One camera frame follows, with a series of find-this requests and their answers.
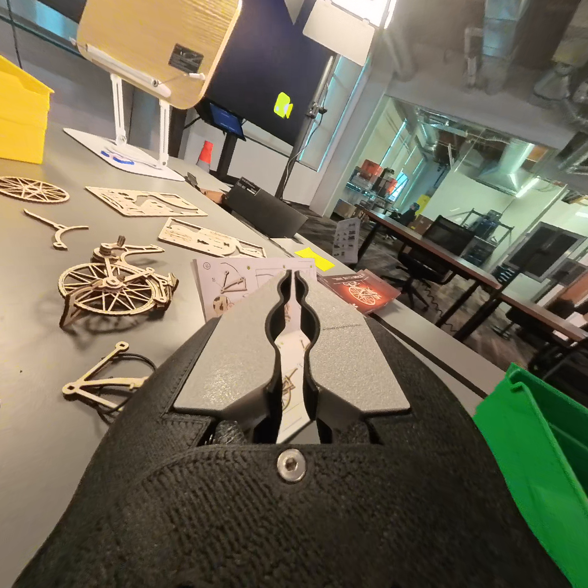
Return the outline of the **yellow sticky note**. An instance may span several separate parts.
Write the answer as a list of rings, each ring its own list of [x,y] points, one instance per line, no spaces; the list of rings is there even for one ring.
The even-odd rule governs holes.
[[[314,261],[316,268],[321,272],[327,272],[335,267],[334,263],[315,252],[310,246],[295,251],[294,255],[302,259]]]

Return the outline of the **wooden book stand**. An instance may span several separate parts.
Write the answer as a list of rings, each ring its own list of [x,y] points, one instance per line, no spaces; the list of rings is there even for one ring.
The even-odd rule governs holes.
[[[204,97],[241,10],[242,1],[87,1],[70,41],[109,72],[115,138],[63,131],[122,171],[184,182],[168,167],[171,107],[187,109]],[[156,158],[128,143],[122,82],[159,101]]]

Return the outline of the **white instruction booklet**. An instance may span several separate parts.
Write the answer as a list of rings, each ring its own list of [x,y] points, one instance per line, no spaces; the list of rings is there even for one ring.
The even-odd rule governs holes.
[[[291,258],[217,258],[197,254],[195,280],[205,320],[218,318],[234,305],[286,270],[299,271],[316,280],[314,261]],[[285,327],[275,342],[281,354],[282,421],[278,442],[288,442],[310,423],[303,402],[303,360],[310,345],[300,328],[300,303],[295,284],[285,305]]]

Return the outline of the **white light panel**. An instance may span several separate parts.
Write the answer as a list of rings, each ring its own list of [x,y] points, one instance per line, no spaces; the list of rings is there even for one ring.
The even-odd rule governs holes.
[[[303,34],[350,62],[364,66],[379,30],[392,21],[396,1],[315,1]]]

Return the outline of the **long brown table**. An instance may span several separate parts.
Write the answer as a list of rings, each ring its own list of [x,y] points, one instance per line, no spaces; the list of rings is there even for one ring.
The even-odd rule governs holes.
[[[361,211],[361,214],[364,217],[370,218],[370,220],[372,220],[375,224],[366,236],[366,238],[364,239],[363,244],[359,248],[357,262],[354,265],[355,269],[357,269],[357,267],[359,266],[359,262],[362,260],[364,254],[366,253],[368,247],[371,245],[379,229],[386,229],[387,232],[391,233],[396,240],[402,242],[402,246],[415,246],[418,249],[429,250],[441,259],[449,262],[452,269],[456,271],[455,276],[458,275],[466,280],[474,281],[474,284],[468,290],[466,290],[466,292],[461,295],[461,297],[449,308],[449,310],[446,311],[437,320],[437,322],[435,323],[436,326],[441,327],[442,325],[447,323],[447,321],[454,315],[454,313],[463,306],[463,304],[467,301],[468,298],[472,296],[472,294],[478,287],[484,285],[491,288],[491,290],[499,290],[502,287],[501,284],[498,281],[496,281],[496,279],[489,273],[465,261],[463,258],[458,258],[448,253],[447,251],[433,245],[432,243],[425,241],[422,235],[407,228],[406,226],[401,225],[398,221],[386,217],[384,215],[379,215],[364,207],[360,207],[359,210]],[[399,266],[400,263],[398,262],[395,268],[404,271],[403,268],[399,268]],[[382,275],[381,278],[386,280],[391,285],[398,287],[401,290],[402,283],[408,277],[406,279],[399,279],[396,277]]]

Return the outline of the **wooden spoked wheel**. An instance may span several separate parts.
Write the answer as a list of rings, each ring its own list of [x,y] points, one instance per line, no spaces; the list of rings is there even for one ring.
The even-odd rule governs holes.
[[[18,176],[1,177],[1,195],[41,204],[58,204],[70,200],[69,193],[56,185]]]

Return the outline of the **black rubber band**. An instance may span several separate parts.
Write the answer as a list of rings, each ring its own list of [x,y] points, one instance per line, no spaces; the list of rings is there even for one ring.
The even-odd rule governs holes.
[[[137,354],[137,353],[130,353],[130,352],[123,352],[120,353],[119,355],[117,355],[117,357],[114,358],[115,362],[122,362],[122,361],[127,361],[127,362],[139,362],[141,364],[146,365],[147,367],[150,368],[150,370],[152,372],[156,371],[157,367],[156,365],[147,357]]]

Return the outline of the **dark red product box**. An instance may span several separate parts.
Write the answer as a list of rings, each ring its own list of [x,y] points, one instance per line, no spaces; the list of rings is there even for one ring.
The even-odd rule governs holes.
[[[399,289],[367,269],[349,275],[319,275],[318,282],[363,315],[381,311],[401,295]]]

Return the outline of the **black monitor stand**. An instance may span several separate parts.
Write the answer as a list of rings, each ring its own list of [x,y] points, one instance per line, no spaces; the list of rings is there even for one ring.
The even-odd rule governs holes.
[[[239,137],[233,133],[227,133],[225,135],[217,169],[214,173],[218,180],[228,185],[234,185],[239,180],[239,178],[234,177],[229,173],[229,167],[231,165],[232,157],[238,140]]]

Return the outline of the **large black monitor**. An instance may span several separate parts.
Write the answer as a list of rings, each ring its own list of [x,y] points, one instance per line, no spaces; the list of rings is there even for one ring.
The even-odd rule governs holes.
[[[334,53],[303,34],[314,1],[292,22],[284,1],[243,1],[205,97],[293,146]]]

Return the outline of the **wooden part sheet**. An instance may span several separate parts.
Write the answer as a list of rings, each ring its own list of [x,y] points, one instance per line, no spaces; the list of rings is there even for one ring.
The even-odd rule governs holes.
[[[171,217],[161,229],[158,240],[216,258],[265,259],[267,257],[263,246]]]
[[[178,194],[148,190],[85,187],[123,217],[207,217],[208,214]]]

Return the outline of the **wooden triangle frame part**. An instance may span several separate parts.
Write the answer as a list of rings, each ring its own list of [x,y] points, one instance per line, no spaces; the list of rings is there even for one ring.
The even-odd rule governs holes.
[[[119,414],[134,392],[149,379],[149,376],[102,376],[104,370],[119,363],[115,362],[114,358],[120,353],[130,352],[129,349],[129,343],[117,342],[114,349],[102,357],[90,370],[62,387],[65,399],[84,401],[101,416]]]

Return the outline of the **small tablet screen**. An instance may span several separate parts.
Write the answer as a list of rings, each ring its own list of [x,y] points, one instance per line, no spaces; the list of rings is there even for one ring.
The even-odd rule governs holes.
[[[236,136],[240,140],[245,140],[242,120],[239,116],[227,111],[212,101],[209,102],[209,110],[213,126],[223,130],[227,134]]]

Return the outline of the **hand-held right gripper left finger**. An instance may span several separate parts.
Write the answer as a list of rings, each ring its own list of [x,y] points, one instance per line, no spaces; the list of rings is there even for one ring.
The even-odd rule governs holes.
[[[292,271],[271,277],[217,320],[174,400],[179,413],[281,418],[281,353]]]

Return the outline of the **wooden bicycle model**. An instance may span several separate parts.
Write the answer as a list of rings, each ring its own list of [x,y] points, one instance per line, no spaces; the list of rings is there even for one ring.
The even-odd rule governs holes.
[[[114,318],[165,313],[179,286],[178,278],[127,261],[135,254],[161,253],[164,249],[156,245],[129,245],[123,235],[115,242],[102,242],[89,262],[60,275],[58,291],[64,308],[59,327],[69,328],[84,313]]]

